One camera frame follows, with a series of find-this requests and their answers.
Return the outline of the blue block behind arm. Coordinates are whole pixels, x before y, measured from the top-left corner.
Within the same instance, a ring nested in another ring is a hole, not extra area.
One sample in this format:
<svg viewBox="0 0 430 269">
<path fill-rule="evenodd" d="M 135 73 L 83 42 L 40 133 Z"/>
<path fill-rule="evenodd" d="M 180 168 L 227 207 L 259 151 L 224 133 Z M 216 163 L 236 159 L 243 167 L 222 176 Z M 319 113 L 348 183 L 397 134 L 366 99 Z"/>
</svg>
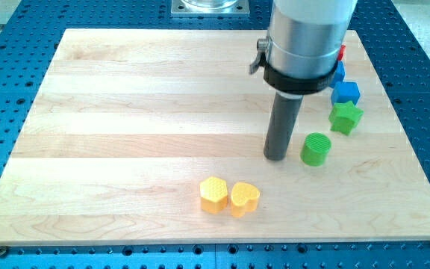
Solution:
<svg viewBox="0 0 430 269">
<path fill-rule="evenodd" d="M 335 88 L 336 83 L 343 82 L 346 76 L 345 66 L 342 61 L 337 62 L 337 69 L 334 72 L 333 79 L 329 85 L 331 88 Z"/>
</svg>

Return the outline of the red block behind arm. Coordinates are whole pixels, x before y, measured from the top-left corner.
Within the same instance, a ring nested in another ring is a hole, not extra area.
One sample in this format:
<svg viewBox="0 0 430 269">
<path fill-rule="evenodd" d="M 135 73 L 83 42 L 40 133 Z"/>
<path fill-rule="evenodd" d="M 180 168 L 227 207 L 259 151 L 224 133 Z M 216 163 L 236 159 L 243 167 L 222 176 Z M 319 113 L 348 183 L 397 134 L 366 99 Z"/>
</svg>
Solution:
<svg viewBox="0 0 430 269">
<path fill-rule="evenodd" d="M 343 44 L 343 45 L 340 47 L 340 50 L 339 50 L 339 53 L 338 53 L 338 56 L 337 56 L 337 60 L 338 60 L 338 61 L 343 60 L 343 56 L 344 56 L 345 51 L 346 51 L 346 46 Z"/>
</svg>

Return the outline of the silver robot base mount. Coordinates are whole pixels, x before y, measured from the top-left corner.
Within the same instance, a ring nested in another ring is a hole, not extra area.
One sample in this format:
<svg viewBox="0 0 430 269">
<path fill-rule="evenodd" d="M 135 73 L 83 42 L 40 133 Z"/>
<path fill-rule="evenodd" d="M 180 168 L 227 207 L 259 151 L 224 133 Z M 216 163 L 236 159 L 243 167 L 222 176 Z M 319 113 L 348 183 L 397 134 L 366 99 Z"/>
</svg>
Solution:
<svg viewBox="0 0 430 269">
<path fill-rule="evenodd" d="M 248 0 L 172 0 L 171 14 L 180 17 L 248 16 Z"/>
</svg>

